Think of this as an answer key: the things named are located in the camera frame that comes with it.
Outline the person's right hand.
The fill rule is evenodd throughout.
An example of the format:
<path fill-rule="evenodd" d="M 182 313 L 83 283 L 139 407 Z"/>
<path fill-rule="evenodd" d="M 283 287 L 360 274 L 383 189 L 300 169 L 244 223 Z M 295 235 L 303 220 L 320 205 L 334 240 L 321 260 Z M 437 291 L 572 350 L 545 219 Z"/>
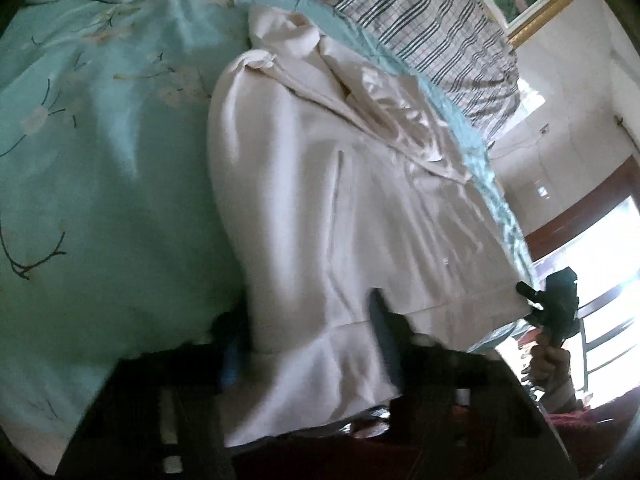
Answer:
<path fill-rule="evenodd" d="M 528 379 L 544 393 L 555 392 L 570 380 L 570 352 L 541 339 L 530 356 Z"/>

